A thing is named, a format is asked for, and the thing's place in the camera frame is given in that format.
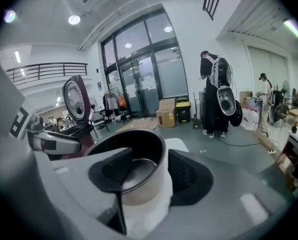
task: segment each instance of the black pants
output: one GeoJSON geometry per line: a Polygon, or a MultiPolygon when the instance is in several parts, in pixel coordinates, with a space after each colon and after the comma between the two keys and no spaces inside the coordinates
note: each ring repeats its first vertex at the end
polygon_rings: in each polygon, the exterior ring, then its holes
{"type": "Polygon", "coordinates": [[[229,117],[225,116],[220,108],[216,97],[206,99],[206,119],[205,126],[208,134],[214,133],[214,130],[227,132],[229,126],[229,117]]]}

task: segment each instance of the metal pot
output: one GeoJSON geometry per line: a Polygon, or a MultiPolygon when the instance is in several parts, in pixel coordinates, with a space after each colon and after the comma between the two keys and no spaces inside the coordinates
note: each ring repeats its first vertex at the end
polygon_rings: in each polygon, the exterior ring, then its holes
{"type": "Polygon", "coordinates": [[[132,149],[131,169],[122,185],[122,203],[127,206],[144,204],[153,199],[163,185],[165,141],[151,130],[131,129],[97,142],[86,155],[119,148],[132,149]]]}

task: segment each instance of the fluorescent light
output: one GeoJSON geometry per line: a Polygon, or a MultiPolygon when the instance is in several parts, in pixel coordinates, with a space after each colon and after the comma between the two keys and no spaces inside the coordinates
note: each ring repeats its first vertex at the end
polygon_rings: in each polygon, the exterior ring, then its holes
{"type": "Polygon", "coordinates": [[[298,27],[292,22],[292,20],[286,20],[284,24],[295,34],[298,38],[298,27]]]}
{"type": "Polygon", "coordinates": [[[15,19],[15,16],[16,16],[15,12],[13,10],[9,10],[4,16],[4,21],[6,23],[11,23],[15,19]]]}
{"type": "Polygon", "coordinates": [[[80,17],[79,16],[77,16],[77,15],[72,15],[71,17],[69,17],[69,23],[71,24],[71,25],[76,25],[76,24],[78,24],[79,22],[80,22],[80,17]]]}
{"type": "Polygon", "coordinates": [[[172,29],[171,26],[167,26],[167,27],[164,28],[164,31],[165,32],[171,32],[171,31],[173,31],[173,29],[172,29]]]}
{"type": "Polygon", "coordinates": [[[21,63],[19,52],[15,52],[15,57],[17,58],[18,63],[21,63]]]}

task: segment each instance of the white shoe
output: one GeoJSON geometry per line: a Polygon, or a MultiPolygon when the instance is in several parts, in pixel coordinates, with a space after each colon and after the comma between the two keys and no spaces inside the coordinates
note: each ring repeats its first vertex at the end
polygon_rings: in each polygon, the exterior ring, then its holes
{"type": "Polygon", "coordinates": [[[209,138],[213,139],[214,138],[214,133],[208,134],[207,130],[203,130],[203,134],[207,135],[209,138]]]}

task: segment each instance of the round ceiling light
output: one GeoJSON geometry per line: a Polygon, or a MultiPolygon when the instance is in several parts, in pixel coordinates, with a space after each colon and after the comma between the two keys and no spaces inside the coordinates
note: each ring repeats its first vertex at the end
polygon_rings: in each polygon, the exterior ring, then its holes
{"type": "Polygon", "coordinates": [[[171,26],[167,26],[167,27],[164,28],[164,31],[165,32],[171,32],[171,31],[173,31],[173,29],[172,29],[171,26]]]}
{"type": "Polygon", "coordinates": [[[76,25],[76,24],[78,24],[79,22],[80,22],[80,17],[79,16],[77,16],[77,15],[72,15],[71,17],[69,17],[69,23],[71,24],[71,25],[76,25]]]}
{"type": "Polygon", "coordinates": [[[4,16],[4,21],[6,23],[11,23],[15,19],[15,15],[16,15],[15,11],[13,11],[13,10],[7,11],[7,13],[4,16]]]}
{"type": "Polygon", "coordinates": [[[132,45],[131,45],[130,43],[126,43],[124,47],[125,47],[125,48],[131,48],[132,45]]]}

